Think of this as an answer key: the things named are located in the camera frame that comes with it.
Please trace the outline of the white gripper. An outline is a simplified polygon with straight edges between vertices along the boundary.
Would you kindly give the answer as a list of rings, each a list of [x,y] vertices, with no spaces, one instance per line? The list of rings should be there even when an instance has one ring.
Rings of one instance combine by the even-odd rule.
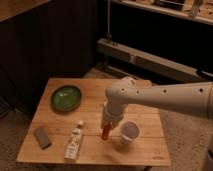
[[[116,128],[119,122],[124,118],[124,111],[124,104],[111,104],[105,102],[103,104],[101,116],[101,128],[104,128],[107,124],[110,124],[112,129]]]

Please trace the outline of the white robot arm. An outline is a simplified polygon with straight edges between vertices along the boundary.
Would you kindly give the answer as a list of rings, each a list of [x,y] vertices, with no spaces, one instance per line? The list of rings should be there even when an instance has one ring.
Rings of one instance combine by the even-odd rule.
[[[184,83],[138,87],[132,77],[112,82],[105,89],[107,98],[101,117],[101,128],[114,129],[124,118],[129,104],[141,104],[213,119],[213,82]]]

